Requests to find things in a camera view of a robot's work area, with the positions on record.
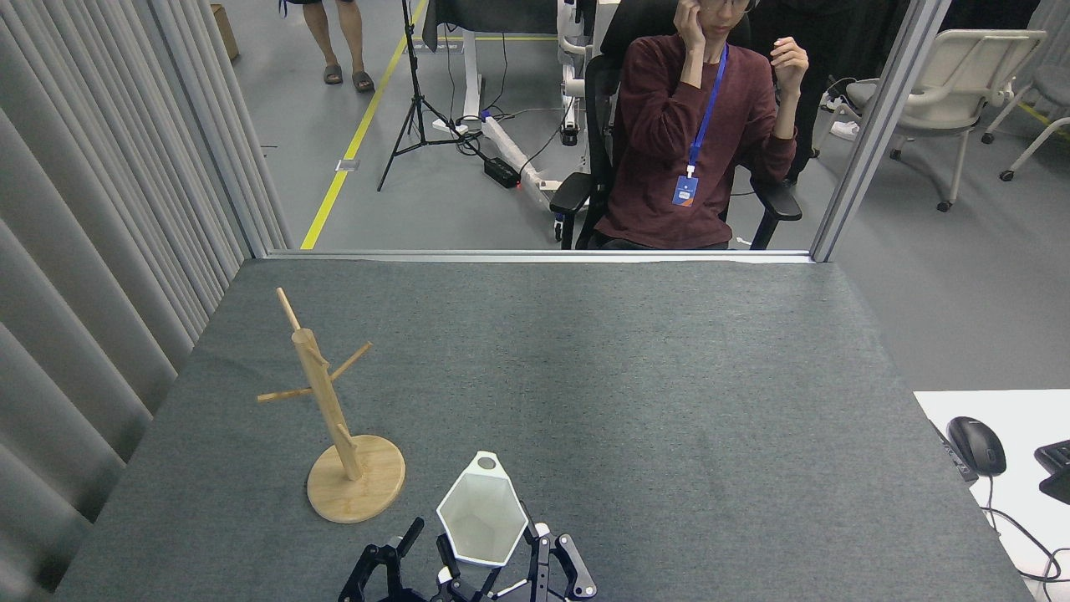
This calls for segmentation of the seated person's right hand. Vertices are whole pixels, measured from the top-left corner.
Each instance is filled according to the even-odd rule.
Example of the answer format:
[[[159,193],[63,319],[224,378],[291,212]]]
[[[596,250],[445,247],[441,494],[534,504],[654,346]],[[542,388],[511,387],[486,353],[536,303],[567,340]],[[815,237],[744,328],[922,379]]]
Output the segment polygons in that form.
[[[683,38],[688,53],[703,55],[706,51],[706,35],[701,26],[700,15],[701,4],[699,1],[677,1],[673,24]]]

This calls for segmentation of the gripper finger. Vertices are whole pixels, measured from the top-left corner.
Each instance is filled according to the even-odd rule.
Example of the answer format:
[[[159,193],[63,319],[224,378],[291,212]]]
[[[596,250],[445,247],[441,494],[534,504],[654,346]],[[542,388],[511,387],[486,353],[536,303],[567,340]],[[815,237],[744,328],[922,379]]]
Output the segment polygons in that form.
[[[387,597],[385,601],[425,601],[421,592],[402,586],[400,567],[400,561],[408,555],[410,547],[421,536],[424,525],[424,518],[414,518],[411,526],[406,530],[406,536],[402,536],[396,545],[389,544],[383,547],[387,568]]]
[[[358,564],[353,568],[351,575],[343,584],[343,590],[338,595],[338,601],[367,601],[364,595],[369,578],[374,569],[384,565],[386,567],[387,595],[381,601],[395,601],[396,599],[396,547],[373,544],[364,547],[360,554]]]
[[[592,601],[597,595],[597,585],[578,552],[574,536],[568,532],[554,536],[546,523],[532,518],[525,504],[521,504],[521,509],[528,518],[523,536],[531,549],[530,569],[528,578],[513,587],[513,598],[516,601]],[[553,558],[565,574],[562,592],[550,585]]]
[[[443,564],[443,568],[435,576],[438,591],[433,595],[433,601],[493,601],[496,576],[501,573],[501,568],[492,568],[485,578],[482,587],[475,587],[462,578],[457,557],[450,546],[447,536],[435,538],[435,547]]]

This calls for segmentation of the seated person's left hand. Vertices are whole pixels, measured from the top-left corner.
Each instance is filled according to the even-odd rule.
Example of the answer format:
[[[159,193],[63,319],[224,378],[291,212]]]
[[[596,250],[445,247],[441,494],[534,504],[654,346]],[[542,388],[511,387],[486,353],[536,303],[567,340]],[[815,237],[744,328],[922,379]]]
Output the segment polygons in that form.
[[[777,84],[784,93],[800,94],[805,73],[809,68],[807,51],[800,47],[795,38],[776,38],[773,42],[771,53],[773,75]]]

